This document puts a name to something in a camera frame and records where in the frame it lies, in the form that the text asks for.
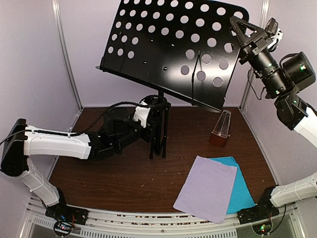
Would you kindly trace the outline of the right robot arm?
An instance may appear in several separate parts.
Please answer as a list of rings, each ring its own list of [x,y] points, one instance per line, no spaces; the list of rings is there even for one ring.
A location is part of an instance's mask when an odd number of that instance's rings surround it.
[[[280,40],[273,40],[279,32],[274,18],[265,28],[237,16],[230,17],[230,23],[241,47],[239,62],[248,62],[256,78],[263,82],[266,97],[275,100],[278,119],[316,146],[317,112],[298,96],[300,91],[316,81],[316,74],[306,55],[303,52],[291,53],[276,62],[271,52]]]

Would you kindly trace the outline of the lilac sheet music paper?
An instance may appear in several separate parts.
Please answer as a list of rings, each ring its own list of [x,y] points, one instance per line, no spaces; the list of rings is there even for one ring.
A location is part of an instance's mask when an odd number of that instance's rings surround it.
[[[197,156],[173,208],[216,224],[225,220],[237,167]]]

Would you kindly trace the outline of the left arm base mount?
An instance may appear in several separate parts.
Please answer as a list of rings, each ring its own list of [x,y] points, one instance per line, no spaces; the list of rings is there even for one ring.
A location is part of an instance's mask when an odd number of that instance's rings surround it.
[[[89,211],[87,209],[76,208],[65,204],[56,204],[54,206],[47,206],[42,203],[47,217],[55,220],[53,231],[58,237],[65,237],[70,235],[76,225],[85,225]]]

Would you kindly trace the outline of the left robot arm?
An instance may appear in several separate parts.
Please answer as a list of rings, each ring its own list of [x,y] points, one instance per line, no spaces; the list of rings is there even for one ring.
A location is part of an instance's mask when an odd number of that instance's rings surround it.
[[[39,129],[18,119],[4,140],[0,170],[17,177],[60,220],[71,216],[62,191],[50,184],[35,168],[32,155],[54,155],[82,160],[102,161],[120,155],[139,139],[151,143],[150,153],[160,153],[158,132],[162,114],[155,109],[137,107],[133,113],[114,108],[104,113],[103,126],[97,132],[66,133]]]

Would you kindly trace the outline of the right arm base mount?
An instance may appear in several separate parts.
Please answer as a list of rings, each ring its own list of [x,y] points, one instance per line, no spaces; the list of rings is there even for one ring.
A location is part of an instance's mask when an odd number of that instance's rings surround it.
[[[260,236],[268,236],[273,232],[272,218],[277,215],[278,208],[265,205],[256,205],[237,212],[240,224],[251,224],[254,233]]]

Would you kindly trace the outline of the black perforated music stand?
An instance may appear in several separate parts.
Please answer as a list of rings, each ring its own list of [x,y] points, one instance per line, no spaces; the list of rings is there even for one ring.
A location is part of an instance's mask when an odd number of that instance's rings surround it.
[[[238,5],[214,0],[123,0],[99,69],[219,113],[240,44],[230,18]]]

